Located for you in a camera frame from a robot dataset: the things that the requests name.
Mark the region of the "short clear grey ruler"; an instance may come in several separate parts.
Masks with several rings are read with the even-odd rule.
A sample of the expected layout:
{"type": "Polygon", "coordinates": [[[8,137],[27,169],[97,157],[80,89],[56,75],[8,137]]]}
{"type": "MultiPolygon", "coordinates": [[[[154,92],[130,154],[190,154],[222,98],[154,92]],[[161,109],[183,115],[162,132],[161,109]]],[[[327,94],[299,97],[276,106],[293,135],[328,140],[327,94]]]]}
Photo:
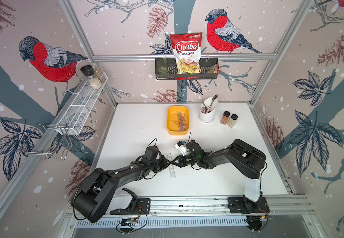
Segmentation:
{"type": "Polygon", "coordinates": [[[175,169],[174,166],[172,164],[172,154],[171,153],[167,153],[167,159],[169,160],[170,164],[168,166],[169,168],[169,174],[170,174],[170,178],[176,178],[176,174],[175,174],[175,169]]]}

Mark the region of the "yellow plastic storage box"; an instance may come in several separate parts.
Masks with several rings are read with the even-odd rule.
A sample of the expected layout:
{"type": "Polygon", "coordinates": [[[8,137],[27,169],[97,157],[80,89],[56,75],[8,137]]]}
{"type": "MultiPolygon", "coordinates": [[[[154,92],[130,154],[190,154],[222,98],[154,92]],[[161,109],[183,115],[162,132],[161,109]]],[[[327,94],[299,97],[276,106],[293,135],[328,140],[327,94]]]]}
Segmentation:
{"type": "Polygon", "coordinates": [[[189,109],[185,106],[171,106],[168,108],[167,112],[167,131],[170,135],[186,135],[189,131],[190,120],[189,120],[189,109]],[[177,113],[186,113],[188,120],[188,130],[180,131],[177,125],[178,117],[177,113]]]}

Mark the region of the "pink straight stencil ruler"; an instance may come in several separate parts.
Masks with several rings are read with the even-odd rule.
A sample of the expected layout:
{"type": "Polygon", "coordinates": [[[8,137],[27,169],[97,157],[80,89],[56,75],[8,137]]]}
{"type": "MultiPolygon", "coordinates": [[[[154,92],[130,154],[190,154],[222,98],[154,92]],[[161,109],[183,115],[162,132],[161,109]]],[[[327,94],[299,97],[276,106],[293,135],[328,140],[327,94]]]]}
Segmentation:
{"type": "Polygon", "coordinates": [[[180,131],[187,131],[188,130],[188,120],[186,113],[177,113],[178,121],[177,125],[180,131]]]}

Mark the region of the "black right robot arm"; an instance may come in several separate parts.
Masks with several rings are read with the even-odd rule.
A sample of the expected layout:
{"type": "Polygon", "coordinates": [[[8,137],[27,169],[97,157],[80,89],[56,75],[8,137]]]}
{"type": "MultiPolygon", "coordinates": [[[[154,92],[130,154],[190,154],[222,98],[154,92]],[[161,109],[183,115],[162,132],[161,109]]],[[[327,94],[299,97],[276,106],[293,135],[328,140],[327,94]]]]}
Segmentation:
{"type": "Polygon", "coordinates": [[[244,201],[256,204],[261,199],[261,176],[267,168],[266,156],[262,151],[240,139],[211,152],[204,151],[195,140],[188,143],[180,141],[176,148],[181,155],[172,160],[172,165],[179,168],[198,166],[199,169],[209,170],[230,163],[244,176],[244,201]]]}

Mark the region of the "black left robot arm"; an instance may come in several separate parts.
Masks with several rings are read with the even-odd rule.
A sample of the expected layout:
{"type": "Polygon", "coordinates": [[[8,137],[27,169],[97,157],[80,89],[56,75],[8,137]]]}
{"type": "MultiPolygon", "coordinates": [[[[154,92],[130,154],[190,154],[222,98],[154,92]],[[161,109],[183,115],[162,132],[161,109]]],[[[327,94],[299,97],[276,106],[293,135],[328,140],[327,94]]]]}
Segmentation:
{"type": "Polygon", "coordinates": [[[117,188],[133,181],[147,179],[150,172],[157,174],[169,167],[168,160],[156,145],[148,146],[144,155],[129,166],[117,170],[97,168],[79,186],[71,201],[73,211],[78,211],[91,223],[107,212],[117,188]]]}

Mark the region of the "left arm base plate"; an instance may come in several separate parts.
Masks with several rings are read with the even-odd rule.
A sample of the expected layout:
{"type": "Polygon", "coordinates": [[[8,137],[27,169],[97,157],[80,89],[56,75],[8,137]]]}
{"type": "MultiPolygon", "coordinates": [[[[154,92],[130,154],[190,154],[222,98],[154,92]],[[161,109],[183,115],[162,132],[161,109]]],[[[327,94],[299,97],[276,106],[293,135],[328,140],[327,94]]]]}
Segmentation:
{"type": "Polygon", "coordinates": [[[127,188],[116,191],[108,207],[110,215],[135,215],[141,212],[149,214],[150,198],[139,198],[137,194],[127,188]]]}

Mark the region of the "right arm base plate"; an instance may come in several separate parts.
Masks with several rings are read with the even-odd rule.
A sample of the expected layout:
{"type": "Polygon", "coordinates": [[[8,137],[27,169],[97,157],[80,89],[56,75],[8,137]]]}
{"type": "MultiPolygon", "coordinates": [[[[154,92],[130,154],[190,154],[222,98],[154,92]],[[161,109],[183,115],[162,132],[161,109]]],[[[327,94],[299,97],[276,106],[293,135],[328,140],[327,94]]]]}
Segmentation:
{"type": "Polygon", "coordinates": [[[264,196],[260,196],[257,202],[254,202],[245,196],[228,197],[228,208],[231,213],[235,214],[251,214],[251,213],[270,213],[267,200],[264,196]]]}

